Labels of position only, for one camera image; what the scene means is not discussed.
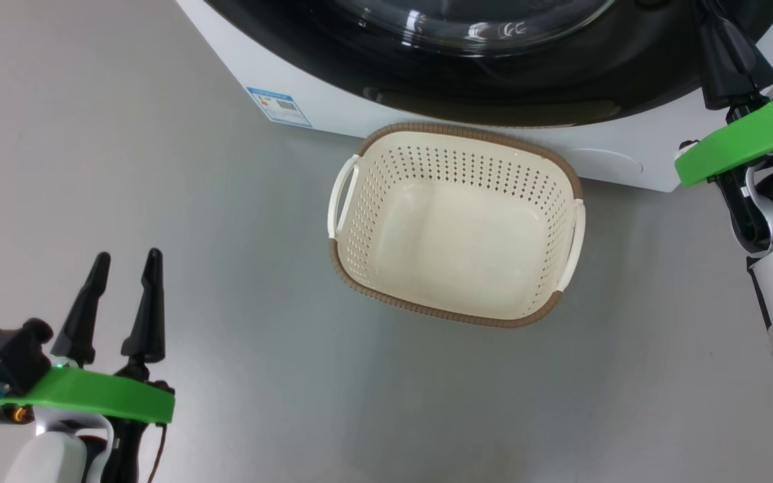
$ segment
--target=white washing machine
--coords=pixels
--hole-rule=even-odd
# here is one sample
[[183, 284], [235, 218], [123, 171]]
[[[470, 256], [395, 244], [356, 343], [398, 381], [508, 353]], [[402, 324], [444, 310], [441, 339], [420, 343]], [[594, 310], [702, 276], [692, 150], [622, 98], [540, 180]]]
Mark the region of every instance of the white washing machine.
[[[773, 0], [718, 1], [773, 65]], [[581, 177], [669, 192], [724, 125], [685, 0], [178, 0], [269, 120], [365, 138], [398, 122], [505, 131]]]

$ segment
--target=washing machine door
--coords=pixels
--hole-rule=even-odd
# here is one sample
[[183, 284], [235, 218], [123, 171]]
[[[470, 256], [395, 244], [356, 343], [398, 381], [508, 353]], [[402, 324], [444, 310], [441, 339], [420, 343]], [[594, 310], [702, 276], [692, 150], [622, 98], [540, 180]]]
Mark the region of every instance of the washing machine door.
[[[685, 0], [207, 0], [252, 39], [338, 88], [412, 113], [580, 125], [699, 87]], [[773, 0], [724, 0], [754, 39]]]

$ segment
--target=green bracket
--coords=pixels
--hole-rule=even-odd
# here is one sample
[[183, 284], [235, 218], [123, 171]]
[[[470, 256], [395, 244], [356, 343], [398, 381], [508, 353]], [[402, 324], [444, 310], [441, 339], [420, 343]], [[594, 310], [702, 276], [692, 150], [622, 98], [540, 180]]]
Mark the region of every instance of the green bracket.
[[53, 367], [25, 397], [3, 398], [0, 404], [31, 404], [167, 425], [172, 422], [174, 395], [125, 377]]
[[773, 102], [713, 132], [676, 160], [684, 186], [754, 161], [773, 152]]

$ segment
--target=beige plastic basket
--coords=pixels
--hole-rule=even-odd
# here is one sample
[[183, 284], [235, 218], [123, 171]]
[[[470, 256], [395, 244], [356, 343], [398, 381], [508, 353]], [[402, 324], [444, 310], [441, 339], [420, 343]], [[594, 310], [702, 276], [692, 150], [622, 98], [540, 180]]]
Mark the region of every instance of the beige plastic basket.
[[539, 146], [463, 127], [390, 125], [336, 178], [331, 257], [347, 284], [391, 305], [521, 327], [547, 315], [571, 281], [582, 196], [574, 169]]

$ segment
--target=white handle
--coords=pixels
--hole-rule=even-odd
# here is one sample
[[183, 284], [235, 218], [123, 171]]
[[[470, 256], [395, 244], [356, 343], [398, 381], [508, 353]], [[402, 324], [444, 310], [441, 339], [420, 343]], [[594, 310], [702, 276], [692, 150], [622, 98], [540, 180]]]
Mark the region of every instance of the white handle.
[[[342, 170], [338, 172], [336, 182], [333, 184], [333, 191], [330, 193], [330, 206], [327, 212], [327, 234], [330, 238], [336, 238], [336, 232], [342, 228], [344, 224], [344, 215], [348, 212], [350, 206], [350, 197], [353, 195], [354, 184], [356, 184], [356, 175], [359, 172], [359, 167], [356, 165], [356, 161], [360, 159], [359, 156], [350, 156], [350, 159], [344, 163]], [[336, 209], [338, 208], [338, 197], [342, 194], [342, 188], [348, 182], [348, 176], [354, 174], [353, 183], [348, 189], [348, 194], [344, 197], [344, 207], [342, 208], [342, 216], [338, 218], [336, 223]]]
[[562, 269], [559, 284], [556, 285], [557, 291], [564, 291], [568, 284], [571, 283], [574, 269], [577, 268], [577, 259], [580, 258], [580, 251], [583, 249], [583, 235], [585, 233], [586, 206], [583, 205], [582, 199], [577, 199], [574, 206], [574, 235], [571, 238], [571, 251], [568, 252], [568, 260], [565, 260], [565, 267]]

